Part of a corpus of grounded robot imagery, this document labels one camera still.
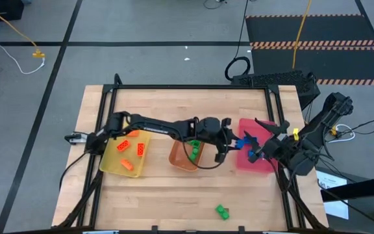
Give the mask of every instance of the wooden tabletop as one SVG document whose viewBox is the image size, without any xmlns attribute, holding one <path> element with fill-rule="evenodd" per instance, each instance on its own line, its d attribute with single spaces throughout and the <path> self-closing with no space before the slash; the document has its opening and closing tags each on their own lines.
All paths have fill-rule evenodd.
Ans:
<svg viewBox="0 0 374 234">
<path fill-rule="evenodd" d="M 101 91 L 102 86 L 86 87 L 76 131 L 94 131 Z M 288 130 L 302 129 L 304 123 L 295 87 L 280 86 L 280 96 L 285 119 L 291 125 Z M 271 98 L 276 113 L 275 99 Z M 166 121 L 194 116 L 229 117 L 235 134 L 240 118 L 268 120 L 262 90 L 121 89 L 114 111 L 128 111 Z M 96 229 L 151 229 L 152 225 L 157 225 L 160 230 L 237 231 L 238 226 L 245 226 L 247 231 L 286 230 L 281 194 L 274 174 L 237 170 L 235 152 L 228 154 L 225 162 L 215 170 L 185 172 L 168 161 L 173 143 L 166 135 L 151 135 L 139 178 L 104 174 Z M 72 146 L 68 164 L 83 149 L 83 144 Z M 201 165 L 214 165 L 215 153 L 214 146 L 206 145 Z M 85 157 L 66 174 L 53 225 L 61 223 L 81 197 L 88 158 Z M 298 177 L 297 181 L 303 201 L 318 220 L 328 226 L 315 171 Z M 231 217 L 228 220 L 223 221 L 215 212 L 218 204 L 229 209 Z M 86 209 L 85 224 L 88 223 L 89 211 Z M 293 222 L 297 226 L 295 211 Z"/>
</svg>

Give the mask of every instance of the yellow cable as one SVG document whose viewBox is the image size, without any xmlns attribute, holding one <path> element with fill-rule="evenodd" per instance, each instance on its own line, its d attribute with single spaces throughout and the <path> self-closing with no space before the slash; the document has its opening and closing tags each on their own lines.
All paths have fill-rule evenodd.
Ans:
<svg viewBox="0 0 374 234">
<path fill-rule="evenodd" d="M 18 34 L 20 34 L 22 37 L 24 37 L 25 39 L 27 39 L 29 42 L 31 42 L 31 44 L 38 50 L 38 46 L 28 37 L 28 36 L 25 36 L 24 34 L 20 33 L 14 26 L 12 26 L 12 24 L 10 24 L 10 22 L 8 22 L 6 19 L 4 19 L 2 16 L 0 16 L 0 19 L 2 21 L 4 21 L 6 24 L 8 24 L 14 31 L 16 31 Z"/>
<path fill-rule="evenodd" d="M 295 45 L 293 47 L 292 69 L 295 68 L 295 58 L 297 56 L 297 48 L 298 48 L 299 36 L 301 35 L 301 31 L 303 30 L 305 18 L 306 18 L 306 15 L 308 14 L 308 11 L 310 11 L 310 7 L 311 7 L 311 0 L 308 0 L 308 5 L 306 6 L 306 10 L 305 10 L 305 13 L 304 13 L 304 16 L 303 16 L 303 20 L 301 22 L 301 25 L 299 26 L 297 40 L 295 41 Z"/>
</svg>

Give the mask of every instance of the pink bin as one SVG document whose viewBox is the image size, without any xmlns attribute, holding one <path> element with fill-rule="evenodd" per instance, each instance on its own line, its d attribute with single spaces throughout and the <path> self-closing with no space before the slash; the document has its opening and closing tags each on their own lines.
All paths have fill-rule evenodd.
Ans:
<svg viewBox="0 0 374 234">
<path fill-rule="evenodd" d="M 270 121 L 264 121 L 264 123 L 272 125 L 275 124 Z M 247 131 L 252 137 L 256 137 L 260 146 L 263 146 L 272 135 L 272 133 L 264 129 L 261 125 L 257 124 L 254 120 L 241 118 L 239 121 L 239 138 L 245 138 L 244 131 Z M 247 160 L 247 152 L 249 150 L 251 150 L 251 146 L 245 145 L 241 150 L 238 151 L 236 167 L 239 170 L 262 172 L 266 174 L 273 172 L 272 165 L 265 159 L 258 159 L 255 163 L 249 162 Z M 271 161 L 275 166 L 275 169 L 277 169 L 278 162 L 275 159 L 271 159 Z"/>
</svg>

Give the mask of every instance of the orange lego brick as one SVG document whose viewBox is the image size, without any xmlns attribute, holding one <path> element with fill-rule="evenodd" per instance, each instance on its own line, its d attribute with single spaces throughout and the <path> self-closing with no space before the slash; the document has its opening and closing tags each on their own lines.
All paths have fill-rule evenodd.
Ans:
<svg viewBox="0 0 374 234">
<path fill-rule="evenodd" d="M 129 162 L 128 159 L 121 159 L 121 164 L 130 171 L 134 170 L 134 166 L 131 164 L 131 162 Z"/>
<path fill-rule="evenodd" d="M 137 137 L 140 134 L 140 130 L 131 131 L 127 136 L 128 137 Z"/>
<path fill-rule="evenodd" d="M 143 151 L 145 149 L 145 144 L 144 143 L 138 143 L 138 148 L 137 148 L 137 156 L 142 157 L 143 156 Z"/>
<path fill-rule="evenodd" d="M 119 144 L 118 146 L 116 146 L 116 148 L 118 149 L 119 152 L 123 152 L 129 146 L 130 146 L 129 141 L 128 140 L 124 140 L 121 144 Z"/>
</svg>

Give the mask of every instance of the white paper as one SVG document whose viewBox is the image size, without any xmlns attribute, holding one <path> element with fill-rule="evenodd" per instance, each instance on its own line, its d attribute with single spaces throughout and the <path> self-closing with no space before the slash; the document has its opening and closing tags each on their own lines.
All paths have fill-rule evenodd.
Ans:
<svg viewBox="0 0 374 234">
<path fill-rule="evenodd" d="M 346 179 L 317 171 L 319 184 L 326 189 L 347 184 Z M 349 208 L 341 201 L 330 201 L 324 203 L 325 212 L 332 216 L 349 219 Z"/>
</svg>

